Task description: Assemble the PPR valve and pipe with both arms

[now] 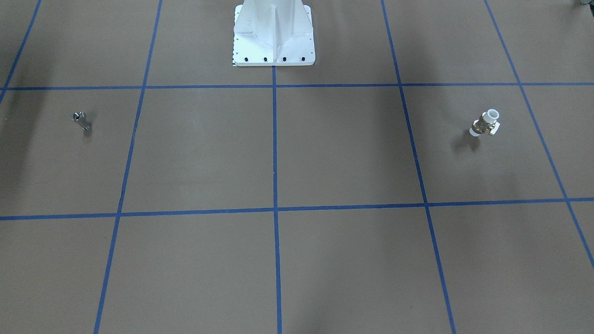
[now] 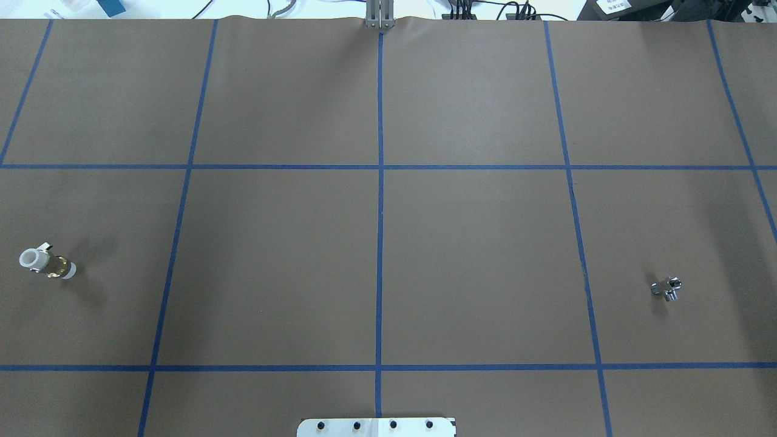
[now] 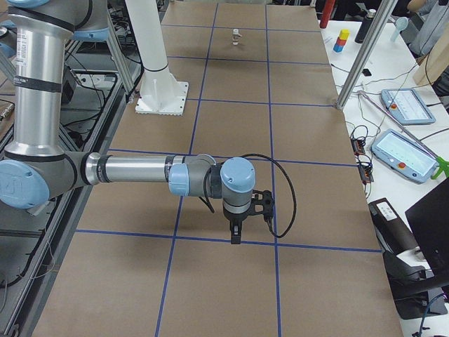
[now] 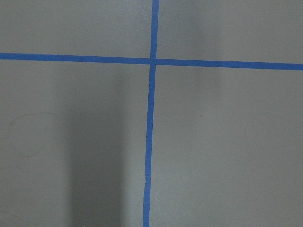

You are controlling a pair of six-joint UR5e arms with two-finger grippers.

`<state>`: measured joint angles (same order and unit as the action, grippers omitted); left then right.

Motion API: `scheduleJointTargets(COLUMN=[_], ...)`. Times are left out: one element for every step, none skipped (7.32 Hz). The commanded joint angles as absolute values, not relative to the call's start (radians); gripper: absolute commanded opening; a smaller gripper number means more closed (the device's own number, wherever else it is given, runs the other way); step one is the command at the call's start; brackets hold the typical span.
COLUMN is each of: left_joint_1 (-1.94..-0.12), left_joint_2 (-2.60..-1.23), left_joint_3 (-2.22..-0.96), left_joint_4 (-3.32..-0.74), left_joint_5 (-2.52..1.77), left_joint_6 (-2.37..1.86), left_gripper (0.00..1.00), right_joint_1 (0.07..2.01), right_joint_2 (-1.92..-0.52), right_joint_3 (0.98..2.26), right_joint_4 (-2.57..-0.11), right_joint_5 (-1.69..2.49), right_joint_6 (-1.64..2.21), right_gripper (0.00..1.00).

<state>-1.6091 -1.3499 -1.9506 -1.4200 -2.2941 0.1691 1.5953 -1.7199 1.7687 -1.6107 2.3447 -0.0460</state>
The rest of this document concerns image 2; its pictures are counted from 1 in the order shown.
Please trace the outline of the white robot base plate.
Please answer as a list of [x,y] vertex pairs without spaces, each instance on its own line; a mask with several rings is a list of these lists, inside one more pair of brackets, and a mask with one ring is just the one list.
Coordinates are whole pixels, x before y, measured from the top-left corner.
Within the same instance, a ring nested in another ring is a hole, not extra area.
[[454,418],[311,418],[303,420],[297,436],[456,436]]

